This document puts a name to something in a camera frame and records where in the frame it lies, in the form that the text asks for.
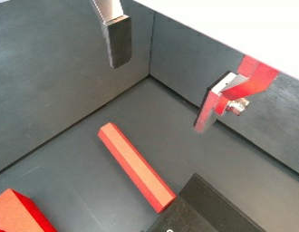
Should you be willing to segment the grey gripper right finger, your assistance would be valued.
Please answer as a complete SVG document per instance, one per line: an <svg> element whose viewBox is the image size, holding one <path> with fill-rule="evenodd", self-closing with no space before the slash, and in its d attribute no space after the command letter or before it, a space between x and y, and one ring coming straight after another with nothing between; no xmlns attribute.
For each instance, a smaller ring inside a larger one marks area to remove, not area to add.
<svg viewBox="0 0 299 232"><path fill-rule="evenodd" d="M239 115L249 105L246 97L265 91L277 76L275 69L243 55L237 71L226 72L206 89L193 124L195 132L203 133L227 111Z"/></svg>

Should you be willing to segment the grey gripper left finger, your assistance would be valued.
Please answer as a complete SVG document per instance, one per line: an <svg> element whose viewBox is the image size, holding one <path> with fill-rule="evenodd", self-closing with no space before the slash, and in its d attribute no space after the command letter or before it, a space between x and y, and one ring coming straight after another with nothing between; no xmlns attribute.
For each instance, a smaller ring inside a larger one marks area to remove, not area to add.
<svg viewBox="0 0 299 232"><path fill-rule="evenodd" d="M110 67L117 69L131 58L131 18L119 0L90 0L106 41Z"/></svg>

